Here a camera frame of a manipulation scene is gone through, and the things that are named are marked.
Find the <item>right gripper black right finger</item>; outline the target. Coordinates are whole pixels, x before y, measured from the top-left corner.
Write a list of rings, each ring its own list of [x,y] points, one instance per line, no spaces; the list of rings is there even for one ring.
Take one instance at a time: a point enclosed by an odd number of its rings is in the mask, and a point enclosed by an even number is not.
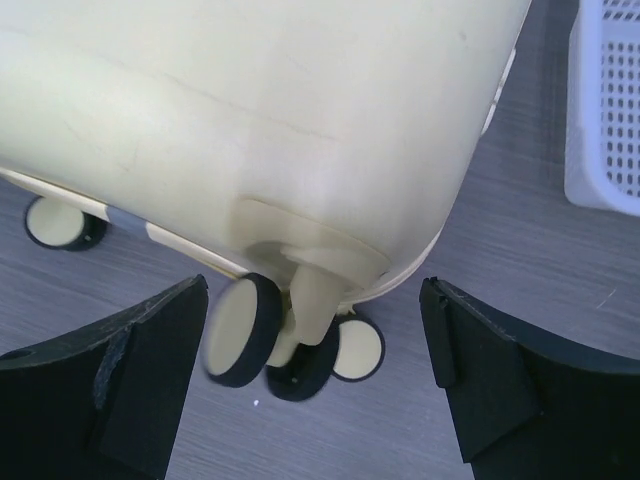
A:
[[[477,479],[635,479],[639,363],[435,277],[420,310],[436,384]]]

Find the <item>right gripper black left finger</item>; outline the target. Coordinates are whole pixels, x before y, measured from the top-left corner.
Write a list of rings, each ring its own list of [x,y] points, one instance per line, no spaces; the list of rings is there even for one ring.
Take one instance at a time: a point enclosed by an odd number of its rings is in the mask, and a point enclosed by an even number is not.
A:
[[[165,478],[208,301],[197,275],[3,354],[2,478]]]

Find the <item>yellow hard-shell suitcase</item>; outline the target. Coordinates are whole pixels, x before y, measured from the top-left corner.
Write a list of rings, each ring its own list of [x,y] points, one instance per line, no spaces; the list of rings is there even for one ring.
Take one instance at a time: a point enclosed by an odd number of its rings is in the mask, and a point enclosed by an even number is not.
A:
[[[231,279],[215,383],[300,402],[385,356],[355,310],[438,241],[526,1],[5,1],[1,175],[45,248],[136,231]]]

